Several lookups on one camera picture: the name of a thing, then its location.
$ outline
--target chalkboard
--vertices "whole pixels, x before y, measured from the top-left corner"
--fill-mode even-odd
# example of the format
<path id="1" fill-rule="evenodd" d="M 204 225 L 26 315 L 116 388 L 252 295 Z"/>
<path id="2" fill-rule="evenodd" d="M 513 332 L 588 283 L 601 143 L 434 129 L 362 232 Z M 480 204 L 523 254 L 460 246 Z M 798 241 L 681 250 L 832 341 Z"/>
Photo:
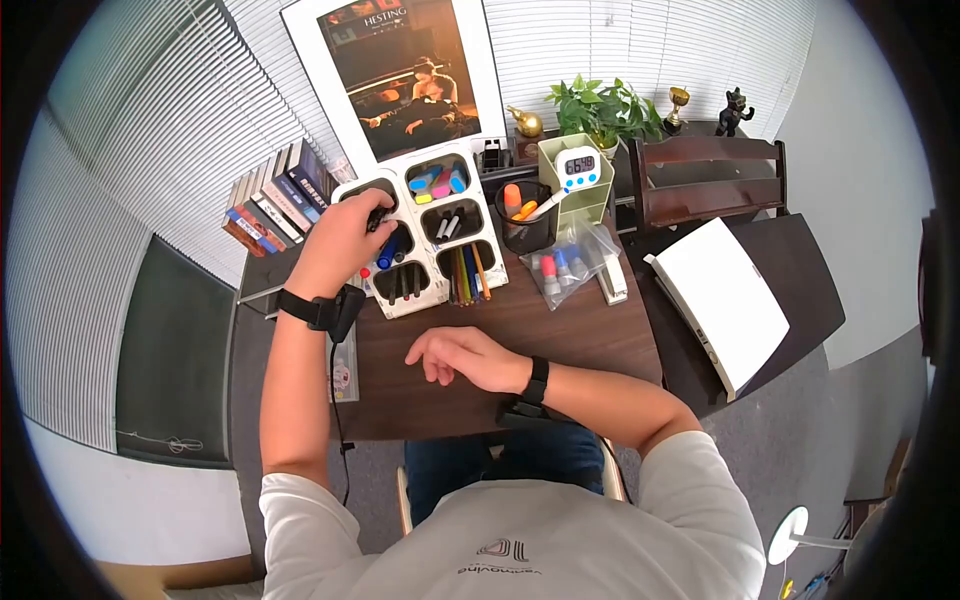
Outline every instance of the chalkboard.
<path id="1" fill-rule="evenodd" d="M 117 452 L 229 466 L 228 340 L 234 291 L 154 236 L 127 309 L 117 368 Z"/>

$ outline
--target floor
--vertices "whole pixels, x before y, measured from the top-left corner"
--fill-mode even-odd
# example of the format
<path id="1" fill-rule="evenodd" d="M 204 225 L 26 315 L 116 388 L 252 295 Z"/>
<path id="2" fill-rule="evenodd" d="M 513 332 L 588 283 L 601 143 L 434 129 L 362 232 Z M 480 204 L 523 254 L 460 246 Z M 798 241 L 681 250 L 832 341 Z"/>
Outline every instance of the floor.
<path id="1" fill-rule="evenodd" d="M 256 415 L 272 334 L 271 323 L 249 308 L 239 308 L 230 382 L 231 446 L 254 570 L 261 573 L 264 534 L 256 504 Z M 926 388 L 919 341 L 915 329 L 835 372 L 828 371 L 819 347 L 762 389 L 703 421 L 750 501 L 765 543 L 783 515 L 798 504 L 810 511 L 810 535 L 832 537 L 844 518 L 843 500 L 864 497 L 848 496 L 848 490 L 876 495 L 893 446 L 916 428 L 919 418 Z M 635 490 L 638 456 L 624 448 L 617 453 L 626 483 Z M 329 456 L 331 483 L 339 496 L 343 466 L 333 448 Z M 348 460 L 349 508 L 360 522 L 360 547 L 367 553 L 382 552 L 400 538 L 394 474 L 402 461 L 402 443 L 358 444 Z M 799 549 L 787 561 L 786 575 L 802 587 L 836 558 L 832 550 Z M 760 598 L 777 597 L 783 569 L 768 568 Z"/>

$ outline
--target green leaves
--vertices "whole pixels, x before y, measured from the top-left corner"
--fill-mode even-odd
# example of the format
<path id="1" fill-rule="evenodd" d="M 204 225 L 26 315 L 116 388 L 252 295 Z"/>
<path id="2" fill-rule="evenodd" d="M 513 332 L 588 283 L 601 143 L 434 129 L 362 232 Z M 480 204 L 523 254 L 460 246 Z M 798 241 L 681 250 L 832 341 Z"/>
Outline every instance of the green leaves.
<path id="1" fill-rule="evenodd" d="M 619 78 L 598 89 L 602 84 L 601 80 L 585 82 L 577 75 L 570 86 L 550 85 L 551 93 L 543 100 L 560 107 L 557 120 L 563 135 L 585 132 L 604 148 L 616 145 L 618 137 L 660 139 L 660 116 L 650 100 L 638 98 Z"/>

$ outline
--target black figurine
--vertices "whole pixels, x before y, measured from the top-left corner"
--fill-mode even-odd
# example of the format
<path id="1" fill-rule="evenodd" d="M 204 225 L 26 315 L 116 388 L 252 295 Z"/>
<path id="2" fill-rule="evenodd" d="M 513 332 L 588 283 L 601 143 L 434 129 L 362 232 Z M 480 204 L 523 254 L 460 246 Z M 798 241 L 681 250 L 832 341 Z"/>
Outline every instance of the black figurine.
<path id="1" fill-rule="evenodd" d="M 736 126 L 740 124 L 740 119 L 749 121 L 754 118 L 754 108 L 750 107 L 747 114 L 743 109 L 747 107 L 747 97 L 740 95 L 740 88 L 735 87 L 733 91 L 727 90 L 727 107 L 720 111 L 720 122 L 717 123 L 717 131 L 714 135 L 723 135 L 727 137 L 736 135 Z"/>

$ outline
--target white t-shirt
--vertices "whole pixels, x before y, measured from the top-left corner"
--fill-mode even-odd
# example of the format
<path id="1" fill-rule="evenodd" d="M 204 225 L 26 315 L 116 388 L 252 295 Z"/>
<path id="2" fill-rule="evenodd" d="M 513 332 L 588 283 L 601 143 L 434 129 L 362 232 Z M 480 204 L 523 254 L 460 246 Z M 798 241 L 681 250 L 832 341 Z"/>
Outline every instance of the white t-shirt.
<path id="1" fill-rule="evenodd" d="M 687 431 L 640 467 L 638 506 L 535 480 L 450 493 L 383 554 L 321 486 L 275 473 L 260 496 L 264 598 L 756 598 L 766 566 L 747 499 L 713 440 Z"/>

